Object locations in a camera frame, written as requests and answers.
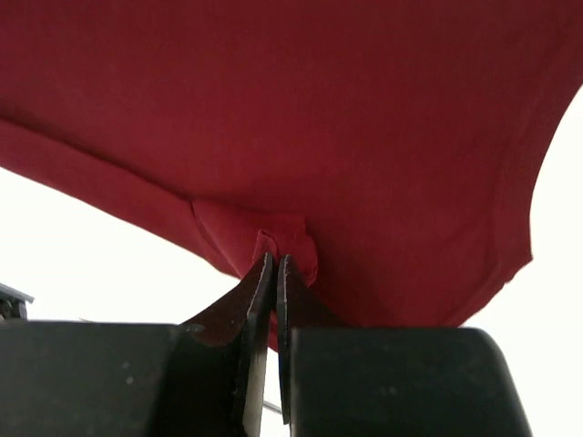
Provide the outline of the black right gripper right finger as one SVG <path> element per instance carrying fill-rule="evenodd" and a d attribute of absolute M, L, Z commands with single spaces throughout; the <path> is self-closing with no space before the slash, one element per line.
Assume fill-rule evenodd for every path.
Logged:
<path fill-rule="evenodd" d="M 279 264 L 284 422 L 294 436 L 528 436 L 505 357 L 484 331 L 354 328 Z"/>

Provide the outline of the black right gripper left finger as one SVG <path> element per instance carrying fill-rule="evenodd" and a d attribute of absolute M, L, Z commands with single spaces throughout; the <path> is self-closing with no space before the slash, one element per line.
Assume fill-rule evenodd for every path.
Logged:
<path fill-rule="evenodd" d="M 273 259 L 186 323 L 8 320 L 4 436 L 257 436 Z"/>

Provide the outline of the dark red t shirt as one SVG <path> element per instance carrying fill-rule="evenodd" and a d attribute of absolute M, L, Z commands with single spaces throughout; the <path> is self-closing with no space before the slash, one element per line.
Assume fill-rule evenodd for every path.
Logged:
<path fill-rule="evenodd" d="M 354 326 L 455 326 L 531 260 L 579 1 L 4 1 L 1 165 Z"/>

